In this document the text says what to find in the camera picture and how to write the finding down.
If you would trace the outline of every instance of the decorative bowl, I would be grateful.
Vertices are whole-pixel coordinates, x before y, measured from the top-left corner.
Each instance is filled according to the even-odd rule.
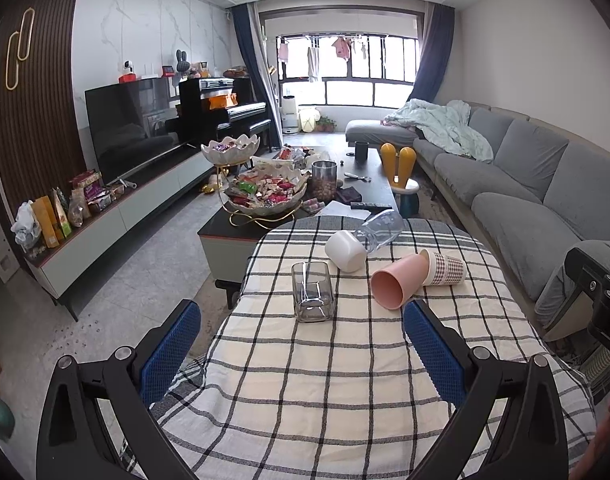
[[[216,150],[216,147],[219,144],[229,144],[230,142],[235,142],[236,145],[229,148],[226,152]],[[202,144],[200,149],[202,150],[203,155],[205,155],[205,158],[215,166],[235,166],[247,162],[256,150],[258,150],[260,142],[257,135],[247,137],[243,134],[237,139],[225,137],[220,142],[210,140],[209,145],[205,146]]]

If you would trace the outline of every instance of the remote control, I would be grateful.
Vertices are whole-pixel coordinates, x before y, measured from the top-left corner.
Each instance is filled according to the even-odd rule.
[[[377,204],[375,202],[352,202],[352,209],[365,209],[366,211],[384,211],[392,209],[389,204]]]

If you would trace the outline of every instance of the rabbit figurine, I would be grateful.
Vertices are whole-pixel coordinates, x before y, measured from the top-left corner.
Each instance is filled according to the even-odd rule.
[[[187,61],[187,53],[180,49],[176,50],[176,59],[178,60],[178,64],[176,65],[176,72],[179,74],[184,74],[190,68],[190,64]]]

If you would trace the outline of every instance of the black cup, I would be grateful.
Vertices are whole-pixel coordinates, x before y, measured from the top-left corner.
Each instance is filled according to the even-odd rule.
[[[368,149],[370,148],[370,144],[365,142],[364,140],[357,140],[355,147],[355,155],[356,160],[358,162],[365,162],[367,160]]]

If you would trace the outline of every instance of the plaid tablecloth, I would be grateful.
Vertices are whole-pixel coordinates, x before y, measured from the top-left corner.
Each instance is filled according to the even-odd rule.
[[[366,269],[345,274],[330,264],[338,299],[333,321],[294,322],[291,266],[326,260],[329,236],[358,225],[347,218],[309,218],[258,243],[240,301],[206,362],[180,372],[152,408],[192,471],[203,480],[407,478],[453,406],[440,400],[406,340],[400,311],[371,297],[369,276],[421,248],[467,265],[464,283],[420,292],[445,325],[501,359],[547,355],[575,463],[595,431],[584,378],[547,353],[512,300],[495,258],[466,233],[409,221],[392,245],[370,254]],[[480,466],[503,407],[504,401],[496,402],[466,474]]]

